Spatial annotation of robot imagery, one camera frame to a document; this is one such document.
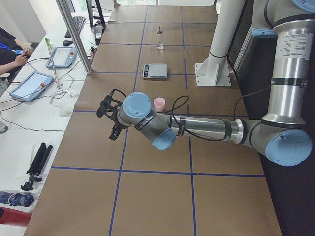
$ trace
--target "black shirt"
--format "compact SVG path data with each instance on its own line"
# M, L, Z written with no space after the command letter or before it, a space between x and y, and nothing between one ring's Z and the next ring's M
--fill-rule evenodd
M3 43L4 45L14 50L22 50L22 48L16 44L15 37L7 33L1 27L0 27L0 43ZM15 54L15 52L12 52L5 48L0 48L0 65L5 65L5 64L15 61L15 58L17 56L18 54ZM20 66L17 68L14 68L13 70L9 71L9 73L12 76L20 68L21 68Z

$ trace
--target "pink object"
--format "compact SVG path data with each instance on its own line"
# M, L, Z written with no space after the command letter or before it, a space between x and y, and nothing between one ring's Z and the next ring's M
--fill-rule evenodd
M154 99L153 104L154 104L154 108L157 112L164 111L164 108L165 108L165 99L164 98L157 97L156 99Z
M31 213L0 207L0 224L26 227L31 217Z

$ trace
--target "blue tablet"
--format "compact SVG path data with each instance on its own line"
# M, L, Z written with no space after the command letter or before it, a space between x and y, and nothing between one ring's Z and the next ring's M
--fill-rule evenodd
M53 79L51 75L45 75L35 71L21 82L10 95L14 99L31 102L52 83Z
M55 68L66 69L73 64L77 56L77 50L75 47L55 47L51 54L53 56ZM46 67L49 69L53 68L50 59L47 61Z

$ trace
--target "blue joint cap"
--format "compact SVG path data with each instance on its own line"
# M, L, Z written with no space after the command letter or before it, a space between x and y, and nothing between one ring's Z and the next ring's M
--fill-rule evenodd
M143 118L151 110L149 97L142 92L133 92L123 101L123 110L131 118Z
M312 152L309 135L298 129L287 130L275 136L266 147L266 157L281 166L300 164Z
M292 0L292 2L303 11L315 13L315 0Z
M252 27L252 36L255 38L276 38L277 34L272 29L258 29Z
M153 142L152 145L158 150L164 151L169 148L175 141L176 135L171 128L163 131Z

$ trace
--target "person's arm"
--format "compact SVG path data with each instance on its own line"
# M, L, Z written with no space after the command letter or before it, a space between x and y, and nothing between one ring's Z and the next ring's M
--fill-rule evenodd
M24 53L25 53L25 55L26 56L30 56L30 55L32 55L32 51L31 51L31 49L29 49L29 48L27 48L25 45L24 45L24 43L23 42L21 42L19 39L15 39L15 42L16 42L16 44L17 45L19 45L22 49L23 49L23 51L24 51Z
M25 56L24 53L18 55L15 58L15 61L5 64L5 65L0 65L0 74L4 74L7 73L11 70L13 70L14 68L18 67L18 66L22 66L25 65L27 62L27 57Z

